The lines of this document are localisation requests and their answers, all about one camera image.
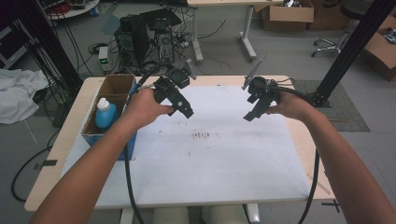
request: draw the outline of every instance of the table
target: table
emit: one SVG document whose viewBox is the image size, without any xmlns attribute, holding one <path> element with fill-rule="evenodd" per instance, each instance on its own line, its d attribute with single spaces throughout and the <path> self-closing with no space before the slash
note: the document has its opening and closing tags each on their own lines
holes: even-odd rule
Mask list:
<svg viewBox="0 0 396 224">
<path fill-rule="evenodd" d="M 252 62 L 257 59 L 257 54 L 248 40 L 248 30 L 250 27 L 250 21 L 253 14 L 254 5 L 273 5 L 282 3 L 281 0 L 188 0 L 187 3 L 193 8 L 193 34 L 192 34 L 192 47 L 195 53 L 195 59 L 197 63 L 201 63 L 204 57 L 201 52 L 201 48 L 198 42 L 198 21 L 196 16 L 196 10 L 198 7 L 213 7 L 213 6 L 229 6 L 229 5 L 248 5 L 247 7 L 247 19 L 245 23 L 245 29 L 243 32 L 239 32 L 241 36 L 242 44 L 245 46 L 249 55 L 249 60 Z"/>
<path fill-rule="evenodd" d="M 81 8 L 81 9 L 70 8 L 70 10 L 64 14 L 49 14 L 48 17 L 50 20 L 53 20 L 53 21 L 66 19 L 66 18 L 70 18 L 70 17 L 75 17 L 77 15 L 80 15 L 82 13 L 90 11 L 91 9 L 96 7 L 98 4 L 99 4 L 99 0 L 87 0 L 84 8 Z"/>
<path fill-rule="evenodd" d="M 275 80 L 284 80 L 284 76 L 266 76 Z M 151 77 L 148 83 L 155 80 Z M 84 120 L 90 108 L 96 90 L 101 86 L 103 77 L 91 77 L 85 80 L 78 97 L 73 104 L 70 113 L 62 127 L 59 136 L 47 158 L 48 161 L 57 161 L 54 166 L 44 166 L 35 182 L 35 185 L 27 199 L 25 209 L 35 211 L 48 195 L 50 190 L 59 181 L 61 171 L 65 165 L 65 160 L 73 147 L 76 137 L 79 134 L 81 122 Z M 215 76 L 198 77 L 191 86 L 214 86 L 218 84 L 242 86 L 244 78 L 242 76 Z M 315 157 L 315 145 L 305 126 L 297 120 L 286 119 L 286 124 L 290 130 L 293 144 L 295 145 L 298 157 L 303 166 L 308 184 L 312 181 L 313 163 Z M 314 199 L 333 199 L 332 189 L 320 165 L 318 187 Z"/>
</svg>

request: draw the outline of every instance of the floor mat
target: floor mat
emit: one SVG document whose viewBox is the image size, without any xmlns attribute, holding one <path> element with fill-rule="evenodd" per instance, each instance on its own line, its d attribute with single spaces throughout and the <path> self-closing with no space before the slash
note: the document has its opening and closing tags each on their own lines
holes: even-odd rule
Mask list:
<svg viewBox="0 0 396 224">
<path fill-rule="evenodd" d="M 294 88 L 303 93 L 314 92 L 321 80 L 296 80 Z M 318 108 L 325 114 L 338 132 L 370 132 L 356 106 L 341 84 L 329 98 L 331 107 Z"/>
</svg>

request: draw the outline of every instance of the cardboard box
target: cardboard box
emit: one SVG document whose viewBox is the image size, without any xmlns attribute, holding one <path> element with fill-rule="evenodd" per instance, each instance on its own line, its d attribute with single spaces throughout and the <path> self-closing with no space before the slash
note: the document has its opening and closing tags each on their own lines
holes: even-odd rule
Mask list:
<svg viewBox="0 0 396 224">
<path fill-rule="evenodd" d="M 314 21 L 308 24 L 310 31 L 345 30 L 350 18 L 341 13 L 340 7 L 346 0 L 311 0 L 314 5 Z"/>
<path fill-rule="evenodd" d="M 304 31 L 314 20 L 314 7 L 310 0 L 300 1 L 302 7 L 272 5 L 262 10 L 262 28 L 272 31 Z"/>
<path fill-rule="evenodd" d="M 362 59 L 388 81 L 396 81 L 396 44 L 382 34 L 389 28 L 396 29 L 396 19 L 388 16 L 373 35 L 361 54 Z"/>
<path fill-rule="evenodd" d="M 107 76 L 100 87 L 95 99 L 92 102 L 92 106 L 89 110 L 89 115 L 84 127 L 81 131 L 82 137 L 87 141 L 87 143 L 92 146 L 97 140 L 99 140 L 103 133 L 95 124 L 95 114 L 97 111 L 97 103 L 102 97 L 105 97 L 110 103 L 116 105 L 117 111 L 121 115 L 125 103 L 129 97 L 130 90 L 134 91 L 136 88 L 136 79 L 133 75 L 116 75 Z M 134 141 L 136 139 L 137 133 L 135 133 L 131 139 L 128 141 L 128 156 L 129 160 L 132 159 L 132 154 L 134 152 Z M 119 161 L 124 160 L 123 151 L 121 152 Z"/>
</svg>

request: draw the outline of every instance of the hand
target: hand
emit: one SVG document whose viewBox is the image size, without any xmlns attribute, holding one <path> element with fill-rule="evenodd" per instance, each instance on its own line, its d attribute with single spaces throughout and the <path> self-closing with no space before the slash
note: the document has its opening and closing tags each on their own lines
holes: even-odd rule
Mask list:
<svg viewBox="0 0 396 224">
<path fill-rule="evenodd" d="M 309 111 L 315 109 L 308 102 L 288 92 L 280 93 L 280 103 L 270 106 L 265 113 L 281 114 L 290 119 L 303 120 Z"/>
<path fill-rule="evenodd" d="M 173 111 L 174 108 L 172 106 L 159 105 L 155 101 L 154 90 L 143 89 L 134 94 L 122 116 L 128 119 L 128 122 L 133 122 L 136 128 L 139 129 L 150 124 L 158 116 L 169 114 Z"/>
</svg>

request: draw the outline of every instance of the wrist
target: wrist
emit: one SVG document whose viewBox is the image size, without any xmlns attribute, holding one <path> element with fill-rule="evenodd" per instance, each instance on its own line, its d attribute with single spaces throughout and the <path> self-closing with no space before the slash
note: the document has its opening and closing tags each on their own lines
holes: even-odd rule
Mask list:
<svg viewBox="0 0 396 224">
<path fill-rule="evenodd" d="M 140 128 L 137 124 L 137 120 L 129 116 L 121 116 L 114 124 L 114 128 L 118 133 L 125 133 L 128 136 L 136 133 Z"/>
<path fill-rule="evenodd" d="M 298 120 L 304 123 L 305 125 L 309 122 L 312 122 L 318 119 L 326 118 L 322 113 L 320 113 L 313 106 L 307 107 L 304 111 L 299 115 Z"/>
</svg>

